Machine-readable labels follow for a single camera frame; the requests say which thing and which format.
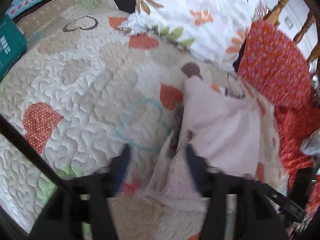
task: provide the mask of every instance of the brown heart outline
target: brown heart outline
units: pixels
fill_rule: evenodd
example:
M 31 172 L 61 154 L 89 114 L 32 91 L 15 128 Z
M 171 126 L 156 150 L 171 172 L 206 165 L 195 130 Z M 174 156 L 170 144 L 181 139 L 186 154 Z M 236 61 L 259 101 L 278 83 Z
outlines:
M 90 18 L 90 19 L 93 19 L 93 20 L 95 21 L 95 25 L 92 26 L 92 27 L 90 27 L 90 28 L 87 28 L 87 29 L 84 29 L 84 28 L 82 28 L 82 27 L 78 27 L 78 28 L 75 28 L 75 29 L 73 29 L 73 30 L 69 30 L 69 29 L 68 29 L 68 26 L 69 26 L 71 23 L 74 23 L 74 22 L 76 22 L 77 20 L 80 20 L 80 19 L 82 19 L 82 18 L 84 18 L 84 17 L 88 17 L 88 18 Z M 98 22 L 97 19 L 95 19 L 95 18 L 93 18 L 93 17 L 90 17 L 90 16 L 87 16 L 87 15 L 86 15 L 86 16 L 83 16 L 83 17 L 80 17 L 80 18 L 74 20 L 74 21 L 71 22 L 71 23 L 68 23 L 66 26 L 63 27 L 63 32 L 65 32 L 65 33 L 74 32 L 74 31 L 76 31 L 77 29 L 80 29 L 80 30 L 83 30 L 83 31 L 90 31 L 90 30 L 95 29 L 95 28 L 98 26 L 98 24 L 99 24 L 99 22 Z

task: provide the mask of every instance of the pillow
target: pillow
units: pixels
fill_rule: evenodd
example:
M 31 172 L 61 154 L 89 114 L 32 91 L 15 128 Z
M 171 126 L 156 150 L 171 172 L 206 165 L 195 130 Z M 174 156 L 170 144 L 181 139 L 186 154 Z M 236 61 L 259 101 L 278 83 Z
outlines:
M 259 20 L 247 37 L 238 75 L 277 106 L 309 103 L 309 66 L 296 44 L 274 25 Z
M 153 29 L 197 58 L 233 71 L 261 3 L 265 0 L 136 0 L 136 12 L 120 27 L 130 34 Z

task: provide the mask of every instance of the white wall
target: white wall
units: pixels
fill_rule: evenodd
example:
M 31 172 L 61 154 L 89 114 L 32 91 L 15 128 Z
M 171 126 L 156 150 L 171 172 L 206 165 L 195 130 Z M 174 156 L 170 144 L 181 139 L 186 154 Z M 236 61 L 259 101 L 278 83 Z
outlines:
M 278 0 L 268 0 L 267 5 L 269 8 L 273 8 L 278 3 Z M 286 7 L 280 14 L 280 26 L 279 29 L 283 31 L 288 37 L 293 39 L 297 32 L 301 29 L 304 22 L 307 19 L 309 12 L 308 6 L 303 0 L 290 0 Z M 285 18 L 289 17 L 293 23 L 293 28 L 289 30 L 288 26 L 284 22 Z M 303 55 L 308 58 L 311 50 L 318 42 L 318 35 L 316 24 L 313 24 L 306 35 L 304 35 L 302 41 L 298 44 L 299 49 Z M 316 62 L 312 64 L 313 68 L 316 67 Z

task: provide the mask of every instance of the plastic bag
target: plastic bag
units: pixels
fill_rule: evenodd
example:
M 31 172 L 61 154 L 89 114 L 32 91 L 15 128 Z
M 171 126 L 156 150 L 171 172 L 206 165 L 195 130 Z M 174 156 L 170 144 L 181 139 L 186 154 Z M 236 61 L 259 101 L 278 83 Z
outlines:
M 304 155 L 313 156 L 314 167 L 318 169 L 317 175 L 320 175 L 320 129 L 311 134 L 308 139 L 303 140 L 300 151 Z
M 300 151 L 304 155 L 320 157 L 320 129 L 313 132 L 308 139 L 303 140 Z

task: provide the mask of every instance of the orange flower print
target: orange flower print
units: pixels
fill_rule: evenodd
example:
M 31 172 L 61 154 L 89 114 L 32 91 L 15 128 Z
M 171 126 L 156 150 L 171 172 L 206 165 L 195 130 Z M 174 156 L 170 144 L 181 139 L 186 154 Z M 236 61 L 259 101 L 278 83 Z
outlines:
M 246 28 L 245 31 L 237 31 L 238 36 L 231 39 L 233 44 L 226 49 L 227 54 L 235 54 L 231 59 L 236 59 L 238 57 L 238 52 L 240 51 L 244 40 L 247 38 L 248 33 L 248 28 Z
M 216 84 L 211 84 L 210 85 L 211 89 L 217 92 L 220 92 L 220 87 Z
M 204 24 L 204 23 L 211 23 L 213 22 L 213 18 L 211 16 L 211 14 L 209 13 L 208 9 L 205 9 L 204 11 L 192 11 L 190 10 L 189 11 L 190 14 L 192 16 L 194 16 L 196 19 L 195 19 L 195 25 L 196 26 L 199 26 L 201 24 Z

